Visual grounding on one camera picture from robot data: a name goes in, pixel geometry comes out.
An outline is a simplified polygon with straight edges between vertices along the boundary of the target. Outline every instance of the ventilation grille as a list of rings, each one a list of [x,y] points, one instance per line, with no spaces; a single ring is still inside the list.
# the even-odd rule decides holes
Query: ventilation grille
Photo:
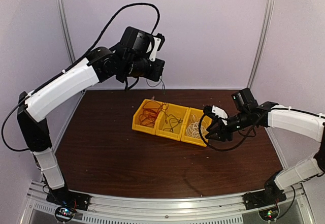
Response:
[[[55,209],[53,207],[50,207],[46,204],[37,203],[37,202],[34,205],[34,209],[40,210],[42,212],[46,212],[49,214],[54,214],[54,211],[55,211]]]
[[[104,217],[97,217],[97,216],[90,216],[90,215],[83,215],[82,217],[83,222],[90,223],[90,224],[147,224],[149,222],[124,222],[124,221],[115,221],[112,219],[104,218]],[[210,221],[204,222],[177,222],[179,224],[243,224],[243,217],[242,215],[236,215],[231,217],[224,217],[218,218]]]

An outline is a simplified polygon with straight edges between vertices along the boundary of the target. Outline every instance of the dark wood surface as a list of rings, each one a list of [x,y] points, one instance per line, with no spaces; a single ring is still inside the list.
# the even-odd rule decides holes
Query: dark wood surface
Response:
[[[263,188],[281,170],[264,128],[230,152],[132,131],[143,99],[202,109],[216,105],[237,113],[231,90],[88,91],[56,153],[69,188],[122,197],[215,196]],[[235,145],[241,137],[218,143]]]

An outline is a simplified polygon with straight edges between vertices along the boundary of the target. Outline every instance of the brown tabletop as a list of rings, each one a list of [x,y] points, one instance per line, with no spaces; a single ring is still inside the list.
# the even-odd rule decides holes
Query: brown tabletop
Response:
[[[233,90],[88,91],[56,156],[72,190],[140,198],[215,196],[263,188],[281,164],[264,128],[239,148],[217,152],[132,130],[143,99],[237,113]],[[231,147],[232,142],[218,143]]]

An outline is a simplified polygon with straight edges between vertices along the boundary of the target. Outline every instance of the white wall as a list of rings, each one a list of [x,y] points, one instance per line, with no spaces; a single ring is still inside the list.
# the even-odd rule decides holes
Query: white wall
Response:
[[[0,121],[31,91],[69,65],[55,0],[0,0]],[[78,97],[51,113],[48,124],[55,142]],[[25,148],[16,113],[5,128],[7,142]],[[32,179],[40,173],[29,152],[16,153],[0,142],[1,223],[16,223]]]
[[[157,32],[166,37],[158,58],[166,61],[167,88],[243,88],[247,85],[265,11],[266,0],[64,0],[77,57],[95,41],[111,16],[123,5],[157,5]],[[132,7],[115,19],[100,45],[116,44],[127,26],[150,32],[155,23],[150,7]],[[124,88],[115,79],[95,89]],[[136,88],[148,88],[141,79]]]
[[[315,113],[325,113],[325,0],[276,0],[253,94]],[[318,151],[303,136],[273,130],[289,166]],[[323,224],[325,177],[305,183],[318,224]]]

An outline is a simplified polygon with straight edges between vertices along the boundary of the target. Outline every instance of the white panel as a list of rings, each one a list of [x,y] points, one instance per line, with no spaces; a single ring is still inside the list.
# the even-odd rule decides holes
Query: white panel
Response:
[[[276,0],[253,94],[314,113],[325,112],[325,0]],[[272,129],[289,166],[318,151],[319,144]],[[304,184],[318,224],[323,223],[325,177]]]
[[[21,92],[31,91],[69,65],[55,0],[0,0],[0,122],[17,104]],[[49,116],[55,142],[78,97]],[[26,147],[16,113],[5,136],[14,148]],[[30,181],[39,180],[29,152],[11,152],[0,142],[1,223],[17,223]]]
[[[243,88],[261,32],[266,0],[64,0],[77,57],[95,41],[123,5],[149,2],[161,12],[157,32],[166,37],[157,57],[166,61],[167,88]],[[127,26],[151,32],[150,7],[124,10],[107,29],[100,45],[117,43]],[[114,78],[95,88],[123,88]],[[148,88],[141,79],[136,88]]]

